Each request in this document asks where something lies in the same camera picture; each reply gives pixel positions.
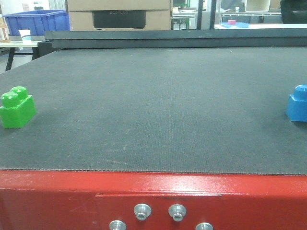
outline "blue toy block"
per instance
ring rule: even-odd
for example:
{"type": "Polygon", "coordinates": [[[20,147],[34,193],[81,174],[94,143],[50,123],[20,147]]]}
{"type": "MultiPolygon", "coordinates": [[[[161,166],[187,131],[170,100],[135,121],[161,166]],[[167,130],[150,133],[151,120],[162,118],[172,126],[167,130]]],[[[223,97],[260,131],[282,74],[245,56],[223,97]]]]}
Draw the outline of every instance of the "blue toy block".
{"type": "Polygon", "coordinates": [[[291,121],[307,122],[307,85],[296,86],[290,94],[286,114],[291,121]]]}

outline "metal bolt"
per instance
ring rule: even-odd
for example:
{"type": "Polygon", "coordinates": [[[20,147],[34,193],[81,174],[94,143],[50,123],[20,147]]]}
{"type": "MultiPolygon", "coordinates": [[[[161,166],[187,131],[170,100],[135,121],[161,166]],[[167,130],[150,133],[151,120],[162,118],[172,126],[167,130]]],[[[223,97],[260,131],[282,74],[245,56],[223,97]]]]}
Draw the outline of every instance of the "metal bolt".
{"type": "Polygon", "coordinates": [[[138,204],[134,207],[134,214],[138,220],[146,220],[150,216],[152,209],[147,204],[138,204]]]}
{"type": "Polygon", "coordinates": [[[126,230],[126,224],[120,220],[114,220],[110,223],[110,230],[126,230]]]}
{"type": "Polygon", "coordinates": [[[196,226],[195,230],[213,230],[213,226],[209,223],[200,223],[196,226]]]}
{"type": "Polygon", "coordinates": [[[182,205],[172,205],[168,209],[169,215],[173,218],[174,221],[180,222],[183,220],[184,216],[187,213],[187,210],[182,205]]]}

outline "blue storage bin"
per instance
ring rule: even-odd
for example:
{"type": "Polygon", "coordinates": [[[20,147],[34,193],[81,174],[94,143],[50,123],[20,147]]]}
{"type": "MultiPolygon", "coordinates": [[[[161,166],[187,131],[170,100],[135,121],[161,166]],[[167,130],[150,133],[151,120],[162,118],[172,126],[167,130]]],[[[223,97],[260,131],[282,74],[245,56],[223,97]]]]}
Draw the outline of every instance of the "blue storage bin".
{"type": "Polygon", "coordinates": [[[45,31],[70,30],[66,10],[38,10],[7,14],[10,35],[19,36],[18,30],[30,30],[31,35],[45,35],[45,31]]]}

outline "gray felt surface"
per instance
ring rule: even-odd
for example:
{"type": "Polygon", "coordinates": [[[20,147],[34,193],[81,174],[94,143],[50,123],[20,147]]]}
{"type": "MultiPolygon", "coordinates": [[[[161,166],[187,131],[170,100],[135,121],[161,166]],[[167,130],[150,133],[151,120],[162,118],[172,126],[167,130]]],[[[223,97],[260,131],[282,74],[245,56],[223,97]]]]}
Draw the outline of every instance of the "gray felt surface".
{"type": "Polygon", "coordinates": [[[0,75],[37,115],[0,129],[1,169],[307,174],[285,115],[307,48],[63,50],[0,75]]]}

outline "table leg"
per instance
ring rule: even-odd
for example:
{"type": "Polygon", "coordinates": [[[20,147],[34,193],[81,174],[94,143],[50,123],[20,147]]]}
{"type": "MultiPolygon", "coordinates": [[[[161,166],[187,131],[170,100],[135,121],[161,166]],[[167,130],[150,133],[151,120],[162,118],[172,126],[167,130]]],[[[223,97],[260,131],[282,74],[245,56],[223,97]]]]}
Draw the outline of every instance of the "table leg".
{"type": "Polygon", "coordinates": [[[38,47],[32,47],[32,51],[33,51],[32,60],[39,58],[38,47]]]}
{"type": "Polygon", "coordinates": [[[8,71],[12,68],[12,63],[13,63],[13,58],[14,58],[14,54],[15,54],[15,47],[10,48],[10,53],[9,53],[9,59],[8,59],[8,63],[6,64],[6,69],[5,71],[8,71]]]}

